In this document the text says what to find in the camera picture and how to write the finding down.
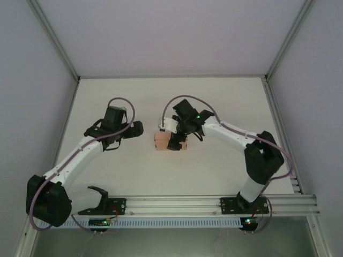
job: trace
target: wooden block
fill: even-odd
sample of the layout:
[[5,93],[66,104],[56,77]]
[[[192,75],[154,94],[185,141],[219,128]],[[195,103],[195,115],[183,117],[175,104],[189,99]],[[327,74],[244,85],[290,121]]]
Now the wooden block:
[[[168,132],[158,132],[155,133],[155,148],[157,151],[168,150],[168,142],[170,140],[171,133]],[[180,142],[182,145],[181,150],[187,149],[187,138],[185,142]]]

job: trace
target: white wall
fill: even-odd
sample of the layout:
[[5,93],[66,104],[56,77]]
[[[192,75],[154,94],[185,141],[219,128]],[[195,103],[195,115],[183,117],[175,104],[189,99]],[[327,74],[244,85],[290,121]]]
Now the white wall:
[[303,0],[38,0],[81,76],[265,74]]
[[74,82],[24,0],[0,3],[0,249],[12,256],[26,183],[49,169]]
[[306,192],[343,256],[343,1],[314,4],[272,86]]

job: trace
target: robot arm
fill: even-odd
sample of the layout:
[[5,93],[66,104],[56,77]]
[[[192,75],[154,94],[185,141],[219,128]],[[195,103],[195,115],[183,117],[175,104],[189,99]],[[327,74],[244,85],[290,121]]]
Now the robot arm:
[[173,107],[177,116],[165,118],[164,125],[160,120],[159,128],[162,131],[171,131],[172,135],[168,144],[170,150],[180,150],[180,142],[185,141],[186,136],[198,133],[201,137],[212,137],[229,144],[244,154],[247,167],[248,179],[239,191],[236,199],[242,213],[255,208],[255,201],[259,198],[262,190],[267,186],[270,178],[279,170],[284,163],[280,151],[258,140],[234,133],[222,124],[241,132],[244,135],[255,135],[272,143],[273,136],[264,131],[261,134],[247,132],[231,124],[219,123],[214,113],[207,110],[198,113],[187,100],[181,101]]
[[26,213],[29,214],[32,200],[47,178],[56,174],[39,194],[33,209],[33,216],[53,226],[62,225],[71,214],[85,209],[96,209],[101,214],[108,207],[108,193],[101,188],[89,186],[82,191],[73,192],[72,185],[87,165],[104,151],[116,149],[108,147],[122,139],[138,137],[144,129],[140,121],[133,122],[124,132],[103,137],[127,127],[123,118],[126,110],[108,107],[104,119],[99,119],[88,128],[75,149],[57,166],[42,177],[34,175],[27,183]]

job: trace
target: white table surface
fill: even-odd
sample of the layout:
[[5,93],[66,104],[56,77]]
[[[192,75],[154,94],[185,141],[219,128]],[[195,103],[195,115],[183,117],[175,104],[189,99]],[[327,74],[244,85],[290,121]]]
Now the white table surface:
[[[237,194],[248,175],[244,156],[228,145],[211,138],[200,142],[189,136],[186,151],[155,150],[158,119],[167,102],[180,94],[205,100],[226,122],[258,133],[267,130],[277,139],[260,78],[82,79],[59,161],[75,148],[88,127],[103,118],[108,101],[116,96],[133,103],[144,134],[122,140],[118,150],[101,154],[77,178],[74,188],[94,185],[116,196]],[[206,108],[195,100],[189,101],[199,112]],[[114,101],[112,105],[125,106],[130,120],[128,104]],[[172,106],[166,117],[172,116]],[[276,176],[286,172],[283,165]],[[290,179],[285,178],[274,181],[265,193],[294,192]]]

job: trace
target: metal frame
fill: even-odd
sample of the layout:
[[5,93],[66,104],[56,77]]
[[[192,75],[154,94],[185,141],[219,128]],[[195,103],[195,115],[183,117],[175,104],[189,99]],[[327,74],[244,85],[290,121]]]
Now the metal frame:
[[[280,138],[282,146],[291,154],[292,158],[296,159],[289,143],[284,122],[282,121],[281,114],[277,101],[274,96],[273,87],[270,83],[271,79],[275,75],[278,67],[280,66],[284,56],[286,55],[289,47],[294,41],[297,33],[306,16],[310,12],[315,0],[304,0],[289,32],[287,33],[280,50],[278,51],[272,65],[270,66],[266,75],[144,75],[144,76],[109,76],[109,77],[92,77],[82,76],[82,79],[98,79],[98,78],[201,78],[201,77],[260,77],[264,86],[265,94],[270,106],[272,117],[277,129],[278,136]],[[70,62],[67,54],[65,53],[62,45],[60,44],[56,34],[50,26],[46,16],[41,10],[36,0],[27,0],[28,5],[35,14],[37,20],[42,26],[47,37],[51,41],[58,55],[62,59],[67,70],[70,72],[75,82],[77,82],[74,96],[72,98],[68,114],[63,123],[61,133],[59,135],[58,145],[55,151],[55,158],[52,167],[55,165],[59,150],[64,137],[64,132],[68,124],[70,112],[72,109],[73,101],[77,92],[78,82],[80,80],[79,75]],[[295,176],[291,177],[294,195],[269,195],[273,205],[273,216],[306,216],[308,219],[309,230],[314,240],[314,245],[317,250],[318,256],[331,257],[332,247],[325,238],[327,238],[327,232],[325,231],[322,223],[322,219],[319,216],[319,209],[317,207],[316,197],[314,195],[304,194],[304,188],[302,187],[302,178],[298,172],[297,166],[295,167]],[[224,217],[221,214],[219,204],[220,196],[130,196],[127,197],[127,208],[125,216],[121,218],[129,220],[137,217],[189,217],[189,218],[218,218]],[[225,215],[225,217],[235,217],[235,215]],[[34,248],[35,238],[37,232],[31,227],[29,220],[26,220],[23,228],[22,235],[15,253],[16,257],[30,256],[32,249]]]
[[65,53],[61,43],[59,42],[55,32],[53,31],[52,27],[49,24],[49,21],[47,20],[46,16],[44,15],[40,5],[36,0],[26,0],[28,6],[30,6],[32,12],[36,16],[39,24],[43,28],[46,36],[50,40],[51,44],[55,48],[57,54],[61,58],[63,64],[67,68],[67,70],[70,72],[71,76],[74,78],[75,82],[79,81],[79,76],[76,73],[76,70],[74,69],[72,63],[69,60],[68,55]]
[[305,0],[302,6],[300,7],[300,10],[297,16],[295,17],[295,20],[293,21],[293,24],[291,25],[290,30],[288,31],[277,55],[275,56],[275,59],[272,62],[272,65],[267,71],[267,74],[266,74],[267,82],[270,82],[273,76],[275,75],[288,49],[290,48],[295,37],[297,36],[299,29],[301,28],[301,25],[304,23],[307,15],[310,13],[311,8],[313,7],[314,3],[315,3],[315,0]]

